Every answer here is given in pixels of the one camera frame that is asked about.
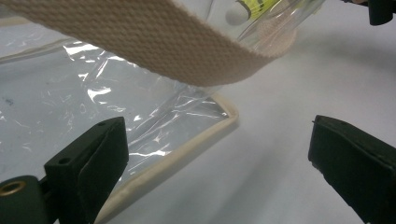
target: white surface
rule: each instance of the white surface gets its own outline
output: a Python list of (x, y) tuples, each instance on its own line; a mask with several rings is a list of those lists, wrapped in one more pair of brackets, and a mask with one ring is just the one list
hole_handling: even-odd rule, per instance
[(110, 223), (362, 223), (307, 159), (315, 115), (396, 146), (396, 21), (328, 1), (291, 52), (221, 93), (240, 125)]

